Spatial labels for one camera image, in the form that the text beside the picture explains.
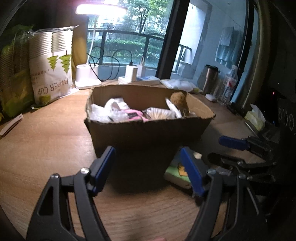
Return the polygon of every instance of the balcony railing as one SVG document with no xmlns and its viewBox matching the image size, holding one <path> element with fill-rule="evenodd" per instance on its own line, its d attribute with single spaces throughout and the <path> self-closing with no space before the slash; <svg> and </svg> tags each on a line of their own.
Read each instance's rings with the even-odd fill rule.
<svg viewBox="0 0 296 241">
<path fill-rule="evenodd" d="M 88 48 L 90 48 L 90 41 L 92 38 L 93 29 L 88 29 L 88 33 L 90 33 L 90 37 L 88 39 Z M 107 45 L 106 41 L 121 41 L 121 40 L 128 41 L 130 49 L 125 47 L 124 44 L 122 45 L 123 47 L 121 48 L 128 49 L 132 52 L 134 63 L 137 63 L 137 61 L 140 61 L 140 59 L 143 56 L 144 59 L 146 60 L 146 64 L 145 64 L 146 67 L 150 69 L 157 68 L 157 65 L 159 62 L 159 56 L 160 56 L 163 41 L 164 41 L 163 37 L 140 34 L 135 32 L 128 32 L 128 31 L 110 30 L 110 29 L 96 29 L 96 33 L 102 33 L 102 34 L 99 34 L 99 38 L 96 39 L 96 42 L 98 42 L 98 40 L 100 41 L 100 43 L 97 44 L 97 46 L 100 46 L 104 50 L 105 55 L 106 55 L 106 52 L 110 51 L 110 49 L 107 49 L 108 47 L 106 47 Z M 180 62 L 184 60 L 186 51 L 192 52 L 192 49 L 180 44 L 177 58 L 175 60 L 174 69 L 172 71 L 173 73 L 177 73 Z M 106 58 L 100 58 L 98 62 L 99 65 L 110 64 L 110 61 L 105 61 L 105 60 Z M 128 61 L 125 61 L 125 62 L 126 63 L 124 64 L 120 62 L 120 65 L 126 65 L 128 63 Z"/>
</svg>

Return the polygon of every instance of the blue towel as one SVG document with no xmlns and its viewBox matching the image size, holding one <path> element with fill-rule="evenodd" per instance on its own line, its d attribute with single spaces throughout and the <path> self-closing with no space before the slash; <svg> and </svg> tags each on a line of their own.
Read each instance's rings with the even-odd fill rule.
<svg viewBox="0 0 296 241">
<path fill-rule="evenodd" d="M 243 33 L 239 30 L 233 30 L 231 35 L 231 40 L 229 46 L 224 45 L 226 43 L 226 35 L 230 33 L 230 28 L 225 28 L 223 31 L 217 52 L 216 52 L 216 62 L 232 69 L 232 66 L 236 63 L 239 57 L 239 50 L 242 44 Z"/>
</svg>

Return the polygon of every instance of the metal bolt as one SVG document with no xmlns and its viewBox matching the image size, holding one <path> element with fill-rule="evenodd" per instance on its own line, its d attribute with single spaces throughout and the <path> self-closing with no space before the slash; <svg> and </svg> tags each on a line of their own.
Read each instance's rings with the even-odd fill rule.
<svg viewBox="0 0 296 241">
<path fill-rule="evenodd" d="M 243 174 L 243 173 L 240 173 L 240 174 L 239 174 L 239 179 L 246 179 L 246 175 Z"/>
<path fill-rule="evenodd" d="M 81 172 L 82 174 L 88 174 L 88 173 L 89 173 L 89 169 L 88 169 L 87 167 L 84 167 L 84 168 L 82 168 L 82 169 L 80 170 L 80 172 Z"/>
<path fill-rule="evenodd" d="M 53 174 L 50 176 L 51 178 L 59 178 L 59 175 L 58 174 Z"/>
<path fill-rule="evenodd" d="M 210 174 L 210 175 L 214 175 L 214 174 L 216 174 L 216 170 L 210 168 L 210 169 L 207 171 L 207 173 Z"/>
</svg>

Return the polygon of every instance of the cardboard box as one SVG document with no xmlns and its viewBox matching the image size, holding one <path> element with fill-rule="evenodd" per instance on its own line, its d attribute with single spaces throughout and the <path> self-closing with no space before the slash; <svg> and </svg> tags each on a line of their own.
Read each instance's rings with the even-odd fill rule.
<svg viewBox="0 0 296 241">
<path fill-rule="evenodd" d="M 145 110 L 149 107 L 168 109 L 165 98 L 170 98 L 172 90 L 160 87 L 137 85 L 108 85 L 91 91 L 86 105 L 105 106 L 110 98 L 122 97 L 131 109 Z M 114 146 L 117 150 L 147 149 L 153 146 L 186 145 L 200 138 L 215 114 L 191 94 L 187 94 L 189 110 L 197 117 L 175 120 L 155 120 L 149 122 L 100 123 L 85 119 L 95 150 Z"/>
</svg>

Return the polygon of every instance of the metal railing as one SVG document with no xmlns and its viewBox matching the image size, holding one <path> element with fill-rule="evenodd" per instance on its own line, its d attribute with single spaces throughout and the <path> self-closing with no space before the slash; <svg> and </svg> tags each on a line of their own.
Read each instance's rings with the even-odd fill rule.
<svg viewBox="0 0 296 241">
<path fill-rule="evenodd" d="M 92 34 L 93 31 L 94 31 L 93 29 L 88 29 L 88 33 L 91 33 Z M 148 46 L 149 46 L 150 39 L 156 39 L 156 40 L 164 41 L 164 38 L 157 37 L 157 36 L 154 36 L 154 35 L 140 34 L 140 33 L 135 33 L 135 32 L 128 32 L 128 31 L 120 31 L 120 30 L 100 29 L 100 28 L 98 28 L 98 29 L 96 29 L 96 33 L 98 33 L 98 32 L 102 32 L 102 39 L 101 39 L 101 45 L 100 45 L 100 47 L 103 50 L 105 48 L 105 42 L 106 42 L 107 33 L 129 34 L 129 35 L 136 35 L 136 36 L 140 36 L 140 37 L 145 37 L 146 38 L 146 41 L 145 41 L 145 45 L 144 45 L 144 49 L 143 49 L 143 54 L 142 54 L 143 57 L 144 57 L 144 59 L 147 58 L 147 51 L 148 51 Z M 189 48 L 189 47 L 184 46 L 182 44 L 179 44 L 179 46 L 181 47 L 181 49 L 180 49 L 180 53 L 178 55 L 178 58 L 175 60 L 176 67 L 173 70 L 173 73 L 176 73 L 178 71 L 179 64 L 180 64 L 181 60 L 184 59 L 185 54 L 186 54 L 186 51 L 188 50 L 188 51 L 191 51 L 192 52 L 192 48 Z M 106 65 L 106 64 L 110 64 L 110 63 L 104 63 L 103 62 L 103 58 L 100 58 L 99 65 Z"/>
</svg>

